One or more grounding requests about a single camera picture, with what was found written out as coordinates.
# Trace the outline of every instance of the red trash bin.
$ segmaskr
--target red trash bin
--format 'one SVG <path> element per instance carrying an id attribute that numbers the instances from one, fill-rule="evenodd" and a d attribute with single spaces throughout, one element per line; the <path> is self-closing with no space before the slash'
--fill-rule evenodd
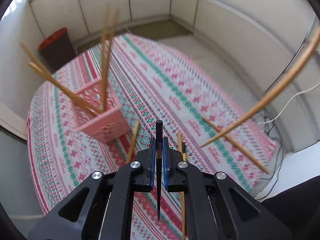
<path id="1" fill-rule="evenodd" d="M 67 28 L 62 28 L 45 39 L 39 46 L 39 52 L 54 71 L 76 57 Z"/>

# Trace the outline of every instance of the patterned rug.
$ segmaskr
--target patterned rug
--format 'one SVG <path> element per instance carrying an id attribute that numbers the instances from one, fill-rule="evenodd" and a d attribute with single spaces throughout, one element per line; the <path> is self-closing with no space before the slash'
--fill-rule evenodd
<path id="1" fill-rule="evenodd" d="M 72 91 L 100 77 L 100 46 L 66 64 L 53 76 Z M 202 120 L 207 116 L 218 127 L 234 122 L 241 110 L 195 63 L 163 44 L 123 34 L 115 38 L 109 82 L 134 129 L 140 120 L 134 153 L 149 147 L 155 122 L 164 122 L 164 136 L 177 149 L 177 131 L 183 134 L 188 161 L 201 171 L 224 171 L 246 191 L 261 171 L 225 139 L 200 148 L 216 132 Z M 270 161 L 273 143 L 252 121 L 230 135 L 263 165 Z M 35 93 L 28 114 L 28 148 L 36 194 L 46 214 L 93 171 L 117 171 L 124 165 L 132 133 L 104 145 L 75 132 L 70 99 L 51 83 Z M 178 193 L 162 188 L 161 217 L 156 217 L 156 189 L 135 193 L 131 239 L 181 239 L 181 205 Z"/>

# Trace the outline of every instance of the metal screw cap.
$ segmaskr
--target metal screw cap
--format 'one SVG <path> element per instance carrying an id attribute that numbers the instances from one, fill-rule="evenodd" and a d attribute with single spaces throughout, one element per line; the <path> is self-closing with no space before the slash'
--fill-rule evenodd
<path id="1" fill-rule="evenodd" d="M 179 162 L 179 163 L 178 163 L 178 167 L 180 167 L 180 168 L 186 168 L 186 167 L 188 167 L 188 163 L 186 163 L 186 162 Z"/>
<path id="2" fill-rule="evenodd" d="M 218 172 L 217 173 L 217 178 L 218 179 L 225 179 L 227 175 L 224 172 Z"/>
<path id="3" fill-rule="evenodd" d="M 100 179 L 102 177 L 102 173 L 100 171 L 96 171 L 92 173 L 92 178 L 93 179 Z"/>
<path id="4" fill-rule="evenodd" d="M 138 168 L 138 167 L 140 167 L 140 162 L 132 162 L 132 163 L 130 163 L 130 166 L 132 168 Z"/>

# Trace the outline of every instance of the white cable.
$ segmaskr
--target white cable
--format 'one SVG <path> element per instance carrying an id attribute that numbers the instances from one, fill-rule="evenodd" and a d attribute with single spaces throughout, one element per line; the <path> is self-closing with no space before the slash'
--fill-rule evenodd
<path id="1" fill-rule="evenodd" d="M 301 95 L 301 94 L 310 92 L 311 90 L 315 89 L 315 88 L 318 87 L 319 85 L 320 85 L 320 83 L 317 84 L 317 85 L 315 85 L 314 87 L 308 89 L 308 90 L 304 90 L 304 91 L 301 91 L 301 92 L 295 94 L 292 98 L 290 98 L 290 100 L 287 102 L 287 104 L 284 106 L 284 108 L 282 108 L 282 110 L 280 111 L 280 113 L 279 113 L 274 119 L 269 120 L 269 121 L 265 121 L 265 122 L 257 122 L 257 124 L 267 124 L 267 123 L 271 123 L 271 122 L 275 121 L 275 120 L 281 115 L 281 113 L 283 112 L 283 110 L 287 107 L 287 105 L 290 103 L 290 101 L 291 101 L 294 97 L 296 97 L 297 95 Z"/>

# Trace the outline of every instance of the pink basket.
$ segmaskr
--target pink basket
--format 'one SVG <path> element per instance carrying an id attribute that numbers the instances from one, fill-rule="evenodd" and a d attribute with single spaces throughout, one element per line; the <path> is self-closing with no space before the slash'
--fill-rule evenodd
<path id="1" fill-rule="evenodd" d="M 101 79 L 94 80 L 86 87 L 76 92 L 93 106 L 102 109 L 100 101 Z M 92 117 L 73 105 L 76 131 L 84 132 L 102 143 L 108 143 L 131 130 L 126 118 L 121 112 L 120 102 L 111 86 L 108 86 L 107 111 Z"/>

